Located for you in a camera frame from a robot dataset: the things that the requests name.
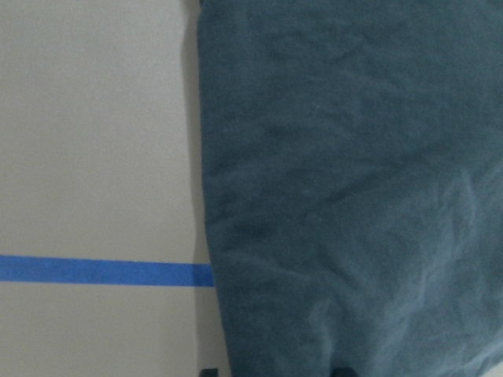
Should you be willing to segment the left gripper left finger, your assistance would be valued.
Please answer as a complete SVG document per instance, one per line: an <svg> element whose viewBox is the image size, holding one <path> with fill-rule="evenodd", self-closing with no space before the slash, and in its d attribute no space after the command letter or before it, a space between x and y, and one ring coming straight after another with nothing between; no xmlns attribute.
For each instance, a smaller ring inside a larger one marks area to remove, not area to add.
<svg viewBox="0 0 503 377"><path fill-rule="evenodd" d="M200 377L218 377L218 369L204 368L200 371Z"/></svg>

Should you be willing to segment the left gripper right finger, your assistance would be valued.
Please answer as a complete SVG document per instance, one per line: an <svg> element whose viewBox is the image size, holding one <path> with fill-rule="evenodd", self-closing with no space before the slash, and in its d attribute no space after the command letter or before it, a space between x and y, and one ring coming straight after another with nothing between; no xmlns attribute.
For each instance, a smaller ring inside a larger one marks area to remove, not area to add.
<svg viewBox="0 0 503 377"><path fill-rule="evenodd" d="M350 367L334 368L330 377L356 377L356 372Z"/></svg>

